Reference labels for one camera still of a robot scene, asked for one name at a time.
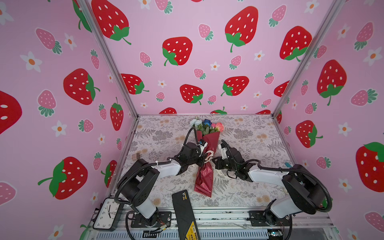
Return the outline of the beige ribbon pile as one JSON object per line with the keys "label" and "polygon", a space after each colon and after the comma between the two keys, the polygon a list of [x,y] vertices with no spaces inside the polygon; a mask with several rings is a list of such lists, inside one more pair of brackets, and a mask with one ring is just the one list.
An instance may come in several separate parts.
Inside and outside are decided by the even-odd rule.
{"label": "beige ribbon pile", "polygon": [[211,150],[206,152],[205,164],[210,162],[214,158],[214,154],[215,152]]}

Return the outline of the white fake flower stem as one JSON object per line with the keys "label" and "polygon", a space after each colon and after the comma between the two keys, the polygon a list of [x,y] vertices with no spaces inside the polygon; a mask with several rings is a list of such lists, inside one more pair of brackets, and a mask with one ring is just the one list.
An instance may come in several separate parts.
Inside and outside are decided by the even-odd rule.
{"label": "white fake flower stem", "polygon": [[194,127],[197,131],[202,132],[203,136],[209,134],[212,129],[212,126],[205,126],[203,121],[198,118],[194,118],[190,121],[190,127]]}

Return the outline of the dark red wrapping paper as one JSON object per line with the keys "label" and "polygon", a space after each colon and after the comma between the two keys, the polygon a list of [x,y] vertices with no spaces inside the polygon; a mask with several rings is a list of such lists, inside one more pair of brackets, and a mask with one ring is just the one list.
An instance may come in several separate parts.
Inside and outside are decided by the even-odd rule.
{"label": "dark red wrapping paper", "polygon": [[[198,133],[198,135],[208,143],[206,152],[211,150],[216,153],[216,150],[218,148],[220,132],[214,132],[204,136],[202,135],[202,132],[201,132],[201,133]],[[194,191],[211,198],[212,192],[213,192],[213,182],[214,182],[214,171],[211,163],[208,162],[204,164],[202,167],[198,168]]]}

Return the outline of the blue fake rose stem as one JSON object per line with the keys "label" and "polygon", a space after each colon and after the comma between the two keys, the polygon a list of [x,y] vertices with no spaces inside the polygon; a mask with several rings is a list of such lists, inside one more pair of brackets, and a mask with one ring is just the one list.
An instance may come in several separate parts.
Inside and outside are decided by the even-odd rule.
{"label": "blue fake rose stem", "polygon": [[212,125],[212,122],[211,122],[210,120],[208,120],[208,119],[205,119],[205,120],[203,121],[203,124],[204,124],[205,126],[211,126],[211,125]]}

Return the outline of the large pink fake rose stem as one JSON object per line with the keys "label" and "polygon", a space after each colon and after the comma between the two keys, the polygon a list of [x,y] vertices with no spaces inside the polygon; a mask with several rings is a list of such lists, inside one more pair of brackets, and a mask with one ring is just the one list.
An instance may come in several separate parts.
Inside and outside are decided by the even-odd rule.
{"label": "large pink fake rose stem", "polygon": [[223,132],[225,129],[224,125],[222,123],[217,123],[216,126],[215,126],[215,130],[217,132]]}

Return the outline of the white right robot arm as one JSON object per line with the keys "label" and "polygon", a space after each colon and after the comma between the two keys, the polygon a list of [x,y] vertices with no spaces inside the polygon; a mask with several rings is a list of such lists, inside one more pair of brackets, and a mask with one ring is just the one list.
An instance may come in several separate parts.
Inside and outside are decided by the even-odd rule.
{"label": "white right robot arm", "polygon": [[275,226],[285,217],[291,218],[298,213],[314,215],[327,213],[333,207],[331,195],[326,186],[302,165],[291,168],[270,168],[261,165],[260,160],[244,160],[236,148],[222,140],[219,145],[221,157],[214,158],[217,170],[234,172],[235,178],[255,183],[285,187],[288,195],[272,200],[266,209],[255,217],[269,226]]}

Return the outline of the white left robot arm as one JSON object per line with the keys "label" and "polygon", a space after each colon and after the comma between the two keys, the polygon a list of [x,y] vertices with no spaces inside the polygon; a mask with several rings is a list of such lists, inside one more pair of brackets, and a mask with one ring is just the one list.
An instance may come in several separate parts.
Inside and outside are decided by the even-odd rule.
{"label": "white left robot arm", "polygon": [[[114,196],[115,202],[131,207],[134,217],[125,217],[125,225],[129,238],[134,239],[130,231],[129,222],[143,221],[145,226],[153,227],[159,224],[150,235],[158,235],[171,224],[171,220],[162,223],[161,212],[148,199],[156,181],[170,176],[179,176],[189,166],[202,167],[206,161],[206,147],[208,143],[198,135],[195,127],[190,128],[195,134],[195,142],[185,141],[181,151],[165,162],[149,163],[143,159],[137,160],[117,184]],[[179,238],[181,240],[199,240],[200,233],[193,212],[191,198],[187,190],[172,195],[174,212],[176,215]]]}

